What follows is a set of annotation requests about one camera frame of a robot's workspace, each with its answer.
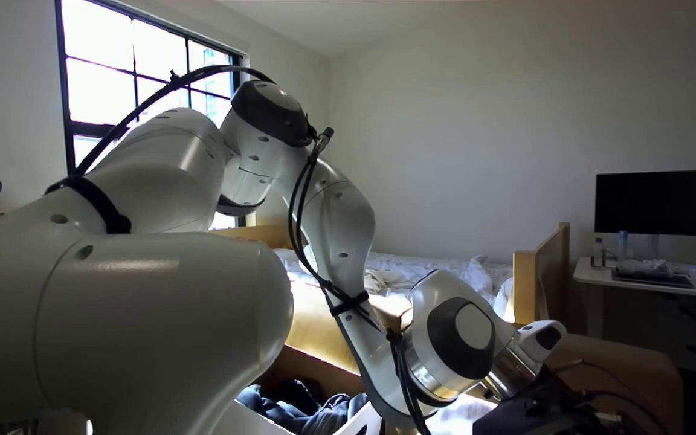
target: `ceiling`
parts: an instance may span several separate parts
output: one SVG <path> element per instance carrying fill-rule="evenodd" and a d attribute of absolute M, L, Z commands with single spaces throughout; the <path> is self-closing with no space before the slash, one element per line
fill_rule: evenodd
<path fill-rule="evenodd" d="M 341 55 L 469 0 L 217 0 L 323 55 Z"/>

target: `window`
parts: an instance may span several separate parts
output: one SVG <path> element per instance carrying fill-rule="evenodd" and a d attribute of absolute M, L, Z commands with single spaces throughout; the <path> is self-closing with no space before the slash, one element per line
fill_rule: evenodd
<path fill-rule="evenodd" d="M 56 0 L 56 10 L 71 172 L 101 136 L 155 95 L 172 76 L 215 64 L 243 64 L 243 55 L 234 51 L 122 6 Z M 234 88 L 234 76 L 213 76 L 159 100 L 139 124 L 174 107 L 191 107 L 220 125 Z"/>

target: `bed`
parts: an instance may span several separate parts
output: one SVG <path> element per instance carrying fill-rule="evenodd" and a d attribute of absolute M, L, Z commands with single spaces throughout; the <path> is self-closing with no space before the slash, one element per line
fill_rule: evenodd
<path fill-rule="evenodd" d="M 304 276 L 296 262 L 296 253 L 290 251 L 286 225 L 233 228 L 220 230 L 217 234 L 269 244 L 286 263 L 296 299 L 296 321 L 289 335 L 289 348 L 358 372 L 356 361 L 327 310 L 323 290 Z M 482 296 L 486 296 L 506 321 L 522 326 L 541 316 L 564 319 L 564 290 L 570 263 L 568 244 L 570 225 L 562 223 L 551 234 L 541 236 L 541 244 L 535 248 L 514 251 L 510 259 L 425 259 L 372 251 L 369 257 L 365 286 L 370 290 L 375 286 L 372 277 L 390 280 L 390 276 L 382 270 L 406 273 L 406 269 L 417 269 L 422 276 L 431 269 L 448 269 L 464 277 L 472 287 L 482 286 Z M 413 280 L 417 276 L 404 276 L 404 282 L 398 280 L 398 287 L 413 286 Z"/>

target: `white desk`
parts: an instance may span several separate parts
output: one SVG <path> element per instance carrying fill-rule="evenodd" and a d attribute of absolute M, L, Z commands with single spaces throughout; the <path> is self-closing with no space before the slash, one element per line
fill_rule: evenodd
<path fill-rule="evenodd" d="M 638 290 L 638 293 L 661 293 L 661 296 L 680 296 L 680 297 L 696 297 L 696 265 L 675 265 L 690 273 L 694 287 L 667 287 L 667 286 L 648 286 L 648 282 L 630 282 L 615 280 L 611 269 L 593 269 L 590 257 L 579 259 L 573 270 L 573 282 L 585 293 L 588 299 L 588 335 L 603 335 L 604 331 L 604 293 L 610 287 L 621 290 Z"/>

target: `computer monitor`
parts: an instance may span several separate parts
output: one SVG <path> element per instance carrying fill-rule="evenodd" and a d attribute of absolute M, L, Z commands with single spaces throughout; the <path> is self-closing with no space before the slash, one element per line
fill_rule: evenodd
<path fill-rule="evenodd" d="M 696 169 L 598 174 L 596 232 L 696 236 Z"/>

